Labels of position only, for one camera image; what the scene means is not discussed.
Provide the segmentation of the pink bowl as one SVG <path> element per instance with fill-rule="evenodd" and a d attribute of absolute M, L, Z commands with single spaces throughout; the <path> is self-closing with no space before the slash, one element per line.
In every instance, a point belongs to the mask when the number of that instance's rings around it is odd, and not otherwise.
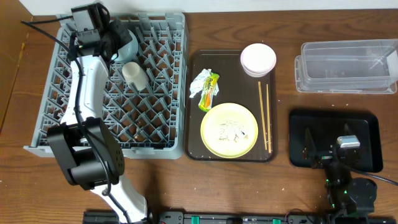
<path fill-rule="evenodd" d="M 243 70 L 251 77 L 259 78 L 271 72 L 277 62 L 276 53 L 266 44 L 248 45 L 240 55 Z"/>

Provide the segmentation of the cream plastic cup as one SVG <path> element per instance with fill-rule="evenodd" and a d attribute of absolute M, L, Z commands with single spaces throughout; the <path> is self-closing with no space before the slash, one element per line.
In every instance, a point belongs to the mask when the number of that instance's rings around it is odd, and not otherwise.
<path fill-rule="evenodd" d="M 146 72 L 136 62 L 128 62 L 122 67 L 122 74 L 126 83 L 132 83 L 141 91 L 149 83 Z"/>

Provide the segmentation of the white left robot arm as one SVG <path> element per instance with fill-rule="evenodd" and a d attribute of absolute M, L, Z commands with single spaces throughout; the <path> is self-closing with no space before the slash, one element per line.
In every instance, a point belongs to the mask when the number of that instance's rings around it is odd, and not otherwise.
<path fill-rule="evenodd" d="M 125 176 L 122 149 L 103 121 L 103 95 L 113 55 L 131 40 L 100 3 L 72 9 L 76 30 L 67 49 L 72 85 L 65 114 L 47 142 L 70 185 L 100 196 L 119 223 L 150 223 L 147 201 Z"/>

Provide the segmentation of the light blue bowl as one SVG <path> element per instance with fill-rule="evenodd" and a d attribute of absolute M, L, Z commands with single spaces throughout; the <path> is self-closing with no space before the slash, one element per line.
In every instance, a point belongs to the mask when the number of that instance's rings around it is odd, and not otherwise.
<path fill-rule="evenodd" d="M 139 43 L 136 36 L 129 31 L 129 35 L 132 40 L 125 46 L 121 47 L 116 54 L 113 55 L 112 60 L 119 63 L 128 63 L 133 60 L 133 58 L 138 53 Z"/>

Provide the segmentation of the patterned wooden chopstick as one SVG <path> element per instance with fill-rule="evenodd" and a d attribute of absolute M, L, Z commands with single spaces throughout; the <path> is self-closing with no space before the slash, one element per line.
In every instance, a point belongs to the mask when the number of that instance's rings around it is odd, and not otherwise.
<path fill-rule="evenodd" d="M 267 147 L 267 137 L 266 137 L 266 122 L 265 122 L 265 116 L 264 116 L 264 105 L 263 105 L 263 99 L 262 99 L 262 86 L 261 82 L 258 81 L 258 90 L 259 90 L 259 102 L 260 102 L 260 109 L 261 109 L 261 120 L 262 120 L 262 132 L 263 132 L 263 138 L 264 138 L 264 147 L 265 150 L 268 151 Z"/>

